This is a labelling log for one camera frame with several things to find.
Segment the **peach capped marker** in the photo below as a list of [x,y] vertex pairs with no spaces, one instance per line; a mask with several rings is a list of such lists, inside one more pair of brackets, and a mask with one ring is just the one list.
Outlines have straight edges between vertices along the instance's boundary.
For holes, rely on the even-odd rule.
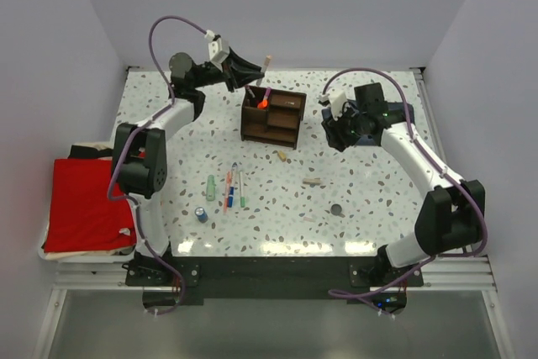
[[262,80],[263,78],[265,77],[265,73],[269,67],[269,65],[271,64],[271,61],[272,61],[272,56],[271,55],[267,55],[264,62],[263,62],[263,65],[261,67],[261,73],[262,73],[262,77],[260,79],[258,79],[256,81],[256,85],[259,87],[262,83]]

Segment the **red gel pen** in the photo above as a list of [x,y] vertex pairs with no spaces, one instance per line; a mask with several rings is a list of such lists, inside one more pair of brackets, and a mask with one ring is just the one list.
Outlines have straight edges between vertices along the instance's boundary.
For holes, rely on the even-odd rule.
[[250,98],[256,99],[256,95],[252,92],[251,87],[249,85],[245,86],[245,90],[248,92]]

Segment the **pink capped marker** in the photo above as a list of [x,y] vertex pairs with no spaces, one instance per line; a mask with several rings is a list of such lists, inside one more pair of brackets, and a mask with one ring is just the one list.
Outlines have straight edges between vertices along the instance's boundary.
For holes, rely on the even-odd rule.
[[263,98],[263,101],[267,101],[268,98],[270,97],[270,93],[271,93],[272,89],[270,87],[267,87],[266,88],[266,91],[264,93],[264,98]]

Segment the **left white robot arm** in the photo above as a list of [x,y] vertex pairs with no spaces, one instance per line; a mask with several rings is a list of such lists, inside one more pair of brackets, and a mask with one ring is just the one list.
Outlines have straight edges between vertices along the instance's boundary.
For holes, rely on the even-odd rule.
[[238,56],[233,50],[215,65],[194,62],[184,52],[169,60],[172,95],[164,108],[136,124],[120,124],[114,136],[111,183],[127,195],[134,210],[136,247],[152,257],[144,274],[155,285],[169,283],[174,265],[162,257],[168,249],[161,209],[161,190],[167,179],[166,144],[180,129],[202,113],[202,87],[223,83],[230,92],[261,80],[265,68]]

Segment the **small wooden block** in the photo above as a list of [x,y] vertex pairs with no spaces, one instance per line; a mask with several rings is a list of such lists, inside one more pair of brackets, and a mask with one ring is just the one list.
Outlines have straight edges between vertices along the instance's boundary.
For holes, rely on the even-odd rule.
[[287,155],[281,150],[277,152],[277,156],[282,162],[287,160]]

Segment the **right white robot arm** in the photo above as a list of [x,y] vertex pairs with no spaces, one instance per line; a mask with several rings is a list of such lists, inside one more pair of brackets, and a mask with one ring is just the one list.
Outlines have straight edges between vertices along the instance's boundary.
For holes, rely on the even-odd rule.
[[376,145],[408,174],[423,203],[409,234],[377,250],[369,277],[386,286],[404,276],[404,268],[468,245],[483,245],[485,189],[450,169],[420,137],[406,101],[388,102],[381,84],[355,87],[355,97],[326,90],[319,98],[322,126],[331,148]]

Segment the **orange black highlighter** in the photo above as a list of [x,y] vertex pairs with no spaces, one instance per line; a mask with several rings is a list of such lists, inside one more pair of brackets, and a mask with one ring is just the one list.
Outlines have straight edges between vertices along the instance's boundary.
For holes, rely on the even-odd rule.
[[262,100],[260,103],[258,103],[257,107],[259,109],[266,109],[268,107],[268,101]]

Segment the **brown wooden desk organizer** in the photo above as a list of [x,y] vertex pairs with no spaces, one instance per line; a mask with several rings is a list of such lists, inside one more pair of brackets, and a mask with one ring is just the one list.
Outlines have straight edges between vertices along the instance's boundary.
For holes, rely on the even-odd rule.
[[279,145],[295,150],[303,122],[307,95],[272,89],[268,107],[257,107],[264,98],[266,87],[250,86],[256,99],[247,91],[241,104],[240,138],[263,144]]

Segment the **green capped marker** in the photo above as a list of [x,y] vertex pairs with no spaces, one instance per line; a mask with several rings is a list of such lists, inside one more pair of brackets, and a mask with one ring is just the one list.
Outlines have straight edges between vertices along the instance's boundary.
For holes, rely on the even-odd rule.
[[244,209],[246,207],[246,201],[245,201],[245,175],[242,170],[239,172],[239,190],[240,190],[240,207]]

